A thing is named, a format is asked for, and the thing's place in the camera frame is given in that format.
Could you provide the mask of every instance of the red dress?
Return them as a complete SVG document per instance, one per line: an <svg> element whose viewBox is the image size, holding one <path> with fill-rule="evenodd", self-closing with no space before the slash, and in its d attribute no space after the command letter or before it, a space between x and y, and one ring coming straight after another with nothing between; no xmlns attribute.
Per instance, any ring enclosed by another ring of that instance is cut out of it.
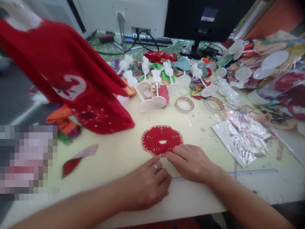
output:
<svg viewBox="0 0 305 229"><path fill-rule="evenodd" d="M134 127L113 93L127 85L71 27L44 20L18 31L0 20L0 45L51 103L67 104L83 127L111 134Z"/></svg>

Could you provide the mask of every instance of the right hand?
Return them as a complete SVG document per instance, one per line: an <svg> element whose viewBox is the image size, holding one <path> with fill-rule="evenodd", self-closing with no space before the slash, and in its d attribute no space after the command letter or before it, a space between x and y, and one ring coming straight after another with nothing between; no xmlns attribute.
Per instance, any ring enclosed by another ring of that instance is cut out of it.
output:
<svg viewBox="0 0 305 229"><path fill-rule="evenodd" d="M198 146L176 146L173 152L166 153L166 157L183 178L196 183L210 185L216 181L220 171Z"/></svg>

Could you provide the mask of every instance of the white table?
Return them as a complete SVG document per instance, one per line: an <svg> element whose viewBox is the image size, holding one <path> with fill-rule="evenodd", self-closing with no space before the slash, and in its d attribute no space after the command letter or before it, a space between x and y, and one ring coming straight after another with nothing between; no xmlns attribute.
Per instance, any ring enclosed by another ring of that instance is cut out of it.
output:
<svg viewBox="0 0 305 229"><path fill-rule="evenodd" d="M215 70L212 69L212 72L210 79L214 82ZM228 172L234 171L235 159L211 129L211 126L216 124L210 118L213 114L205 108L204 100L193 98L190 89L188 90L187 97L195 104L195 108L188 114L178 112L174 106L176 99L181 96L179 94L170 96L171 106L153 109L146 113L139 112L140 99L134 96L127 107L136 123L133 129L111 135L96 135L82 129L81 135L72 145L65 146L58 142L57 160L54 160L53 166L49 167L48 182L44 183L45 187L58 187L57 200L48 200L50 196L42 194L39 199L37 199L38 195L34 195L35 200L32 201L15 201L1 228L6 228L55 201L119 178L146 162L151 158L151 154L142 149L141 136L145 130L155 125L171 126L182 134L185 144L200 146L212 162ZM253 106L246 99L245 92L240 90L238 92L246 104ZM218 93L214 96L223 100ZM191 120L192 127L189 127L185 115ZM61 180L62 165L80 150L92 144L98 144L96 155L84 158L75 171ZM305 199L304 166L287 153L283 154L282 161L277 161L277 145L278 140L273 140L269 157L258 158L246 170L263 169L262 166L269 163L268 168L276 168L278 173L242 176L238 177L238 180L248 188L256 190L258 195L270 204ZM162 158L161 162L172 177L180 176L166 158ZM141 212L123 212L102 223L98 228L146 224L225 210L207 186L188 181L173 182L169 188L169 196L161 203Z"/></svg>

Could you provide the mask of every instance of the hand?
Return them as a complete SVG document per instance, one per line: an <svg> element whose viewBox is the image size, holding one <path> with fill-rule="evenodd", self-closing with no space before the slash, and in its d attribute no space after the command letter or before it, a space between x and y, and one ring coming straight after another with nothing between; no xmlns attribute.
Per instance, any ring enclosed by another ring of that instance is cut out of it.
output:
<svg viewBox="0 0 305 229"><path fill-rule="evenodd" d="M217 179L219 167L208 159L200 147L179 145L173 152L167 152L166 156L183 178L189 181L209 185Z"/></svg>
<svg viewBox="0 0 305 229"><path fill-rule="evenodd" d="M172 177L162 168L159 159L160 156L153 157L116 181L122 197L122 211L149 209L168 195Z"/></svg>

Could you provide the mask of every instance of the ruler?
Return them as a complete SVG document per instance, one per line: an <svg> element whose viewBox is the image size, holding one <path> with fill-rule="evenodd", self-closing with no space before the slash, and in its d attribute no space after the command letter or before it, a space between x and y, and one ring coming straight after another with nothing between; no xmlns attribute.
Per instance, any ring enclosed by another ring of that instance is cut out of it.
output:
<svg viewBox="0 0 305 229"><path fill-rule="evenodd" d="M248 170L248 171L236 171L236 176L256 175L263 173L275 173L278 172L276 169L262 169L262 170ZM229 172L230 175L234 176L235 172ZM183 177L173 177L172 182L185 181Z"/></svg>

